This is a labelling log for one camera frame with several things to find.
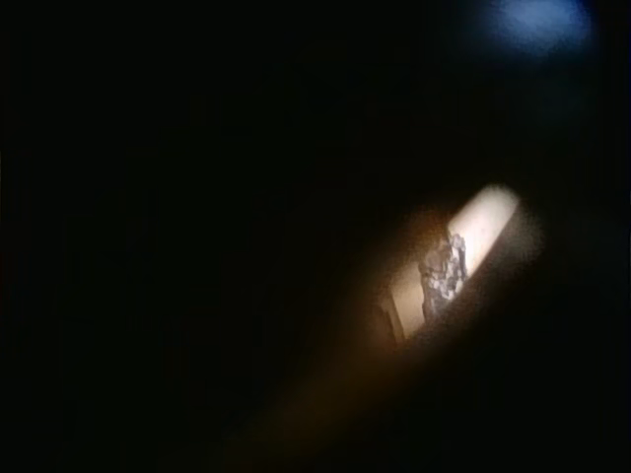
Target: black background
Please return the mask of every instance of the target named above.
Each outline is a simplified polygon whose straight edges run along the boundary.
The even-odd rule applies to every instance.
[[[596,49],[530,64],[460,50],[466,8],[94,15],[11,37],[3,389],[21,469],[152,471],[198,445],[194,464],[301,372],[411,209],[491,181],[546,232],[522,288],[308,464],[625,468],[626,10],[591,9]]]

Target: dark background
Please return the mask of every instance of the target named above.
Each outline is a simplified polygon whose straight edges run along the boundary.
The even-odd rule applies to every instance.
[[[627,11],[590,6],[596,48],[531,63],[467,54],[467,8],[11,37],[3,389],[25,471],[152,471],[196,445],[194,464],[302,372],[412,209],[491,181],[541,219],[536,265],[308,463],[625,469]]]

